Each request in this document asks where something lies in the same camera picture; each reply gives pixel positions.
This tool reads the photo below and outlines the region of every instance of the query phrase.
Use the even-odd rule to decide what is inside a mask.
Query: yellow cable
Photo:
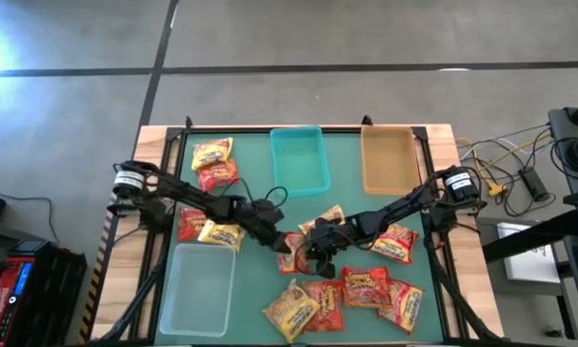
[[[467,142],[470,146],[473,147],[473,142],[472,142],[471,140],[467,139],[467,138],[459,137],[459,138],[456,138],[455,140],[456,140],[456,141],[457,141],[457,140],[465,141],[465,142]],[[473,148],[472,148],[472,151],[473,151],[473,161],[475,162],[475,168],[477,169],[476,172],[478,173],[478,175],[480,176],[480,178],[483,179],[483,180],[486,182],[486,184],[487,184],[488,187],[490,188],[490,192],[500,192],[501,189],[503,189],[502,186],[500,186],[500,185],[494,183],[493,181],[487,179],[487,178],[484,176],[483,170],[480,169],[480,168],[482,167],[482,165],[480,165],[480,162],[478,161],[478,158],[479,158],[479,157],[478,157],[478,151],[477,151],[477,149],[475,149],[475,148],[473,147]]]
[[[536,144],[536,143],[538,143],[538,142],[540,142],[540,141],[542,141],[542,140],[545,140],[545,139],[547,139],[547,138],[549,138],[549,137],[550,137],[550,134],[545,134],[545,135],[540,136],[537,140],[528,141],[528,142],[526,142],[526,143],[518,146],[518,148],[514,148],[514,149],[508,151],[507,153],[501,155],[500,157],[494,159],[494,160],[491,161],[488,165],[486,165],[486,166],[482,167],[481,169],[479,169],[478,172],[481,172],[481,171],[483,171],[483,170],[485,170],[485,169],[490,168],[491,166],[493,166],[493,165],[495,165],[496,163],[500,162],[501,160],[505,159],[506,157],[508,157],[508,156],[511,155],[512,153],[515,153],[515,152],[517,152],[517,151],[519,151],[519,150],[521,150],[521,149],[523,149],[523,148],[525,148],[525,147],[532,146],[533,143]]]

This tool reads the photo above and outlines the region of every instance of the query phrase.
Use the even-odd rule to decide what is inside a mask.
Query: yellow and black tape
[[[115,202],[116,196],[112,194],[110,198],[110,204]],[[79,331],[79,336],[77,337],[77,343],[79,344],[84,344],[89,341],[92,335],[92,326],[94,324],[94,318],[96,317],[96,311],[98,310],[100,292],[103,288],[105,275],[107,274],[107,267],[109,264],[109,258],[111,256],[114,239],[116,238],[117,227],[118,217],[111,212],[107,212],[105,215],[103,231],[100,235],[98,250],[96,251],[96,262],[94,263],[94,269],[92,270],[90,291],[88,292],[88,298],[86,298],[86,304],[84,306],[82,326]]]

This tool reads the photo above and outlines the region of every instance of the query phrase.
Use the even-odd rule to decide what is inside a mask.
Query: clear plastic bin
[[[229,247],[175,247],[159,330],[163,334],[221,337],[227,330],[235,252]]]
[[[328,159],[321,127],[273,129],[270,132],[276,186],[289,197],[324,194],[330,186]]]
[[[420,184],[410,127],[362,126],[361,151],[364,193],[403,196]]]

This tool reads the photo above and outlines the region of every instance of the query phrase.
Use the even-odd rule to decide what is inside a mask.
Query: chip bag
[[[238,225],[218,225],[207,220],[197,240],[222,246],[231,247],[236,253],[240,252],[244,230]]]
[[[266,317],[291,343],[302,332],[308,321],[319,310],[319,304],[311,299],[292,279],[280,298],[263,310]]]
[[[291,250],[290,254],[277,253],[276,261],[281,274],[297,274],[308,271],[308,260],[306,259],[306,247],[304,244],[305,235],[296,232],[285,234],[285,244]]]
[[[197,170],[206,165],[227,161],[232,145],[233,138],[213,140],[194,145],[191,169]]]
[[[340,311],[343,284],[339,280],[304,282],[302,287],[311,298],[317,301],[320,308],[308,322],[307,332],[344,332],[345,324]]]
[[[226,162],[211,164],[197,170],[199,187],[206,193],[214,189],[214,187],[238,184],[236,179],[238,179],[238,168],[233,158],[228,159]]]
[[[205,225],[205,214],[196,208],[180,207],[180,219],[178,220],[177,241],[197,240],[203,225]]]
[[[379,236],[370,250],[410,265],[412,264],[411,252],[413,252],[413,245],[419,236],[420,234],[408,227],[391,225],[385,233]]]
[[[391,305],[386,267],[370,270],[343,267],[341,277],[346,307],[381,308]]]
[[[328,221],[332,221],[335,219],[340,219],[341,222],[340,224],[345,224],[345,214],[343,214],[343,209],[340,208],[340,205],[334,205],[331,209],[329,209],[328,211],[326,211],[324,214],[322,214],[319,217],[313,218],[312,220],[306,222],[306,223],[302,223],[299,225],[300,230],[304,233],[307,234],[312,228],[315,227],[315,220],[317,218],[324,218],[327,219]]]
[[[404,329],[407,334],[411,334],[415,327],[423,294],[423,289],[401,280],[392,280],[390,284],[392,305],[380,308],[378,314]]]

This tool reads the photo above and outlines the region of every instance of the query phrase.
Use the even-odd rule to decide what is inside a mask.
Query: blue light
[[[17,281],[17,286],[15,287],[14,295],[19,295],[23,291],[23,286],[26,284],[28,279],[28,273],[30,273],[30,267],[32,263],[25,263],[21,268],[21,274],[19,275],[19,280]]]

